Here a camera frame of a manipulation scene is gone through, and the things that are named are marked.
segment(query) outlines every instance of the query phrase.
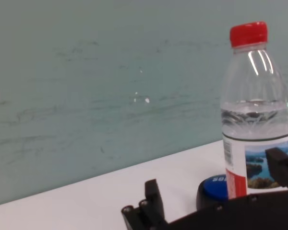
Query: bottle neck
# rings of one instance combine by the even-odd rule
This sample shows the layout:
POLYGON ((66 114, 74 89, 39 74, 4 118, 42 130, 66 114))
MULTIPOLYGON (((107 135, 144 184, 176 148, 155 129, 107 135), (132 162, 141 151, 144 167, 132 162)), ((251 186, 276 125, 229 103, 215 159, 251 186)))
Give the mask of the bottle neck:
POLYGON ((267 43, 264 42, 264 43, 251 44, 251 45, 247 45, 247 46, 239 46, 239 47, 233 48, 233 50, 234 50, 234 54, 248 52, 248 51, 252 51, 252 50, 258 50, 258 49, 266 50, 266 44, 267 43))

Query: water bottle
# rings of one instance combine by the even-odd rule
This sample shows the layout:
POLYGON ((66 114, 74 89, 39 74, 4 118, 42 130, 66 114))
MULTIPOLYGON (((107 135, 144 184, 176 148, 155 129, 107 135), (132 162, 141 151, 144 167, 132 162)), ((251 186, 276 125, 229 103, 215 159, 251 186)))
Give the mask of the water bottle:
POLYGON ((265 150, 288 154, 288 93, 266 50, 265 22, 230 30, 233 57, 220 107, 229 198, 281 190, 271 177, 265 150))

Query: white table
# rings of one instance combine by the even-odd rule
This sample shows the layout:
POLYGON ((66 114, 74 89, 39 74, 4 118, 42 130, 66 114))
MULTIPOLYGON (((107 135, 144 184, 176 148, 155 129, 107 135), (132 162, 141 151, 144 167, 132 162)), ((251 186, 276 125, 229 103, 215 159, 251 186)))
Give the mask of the white table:
POLYGON ((171 222, 196 210, 202 180, 224 172, 217 141, 0 205, 0 230, 126 230, 120 210, 136 207, 154 178, 171 222))

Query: gray wall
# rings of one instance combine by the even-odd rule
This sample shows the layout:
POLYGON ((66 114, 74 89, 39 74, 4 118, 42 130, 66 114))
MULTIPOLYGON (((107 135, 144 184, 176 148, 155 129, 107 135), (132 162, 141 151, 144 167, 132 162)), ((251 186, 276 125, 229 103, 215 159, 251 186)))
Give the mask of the gray wall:
POLYGON ((221 139, 231 26, 288 0, 0 0, 0 203, 221 139))

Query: landscape picture on label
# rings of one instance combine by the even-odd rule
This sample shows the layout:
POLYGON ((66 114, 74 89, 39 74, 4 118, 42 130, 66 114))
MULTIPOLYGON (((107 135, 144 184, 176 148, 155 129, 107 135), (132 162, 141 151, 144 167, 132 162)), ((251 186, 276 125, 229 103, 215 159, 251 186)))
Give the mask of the landscape picture on label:
POLYGON ((270 175, 265 155, 265 150, 275 147, 288 155, 288 141, 265 146, 245 147, 248 188, 268 189, 279 187, 279 184, 270 175))

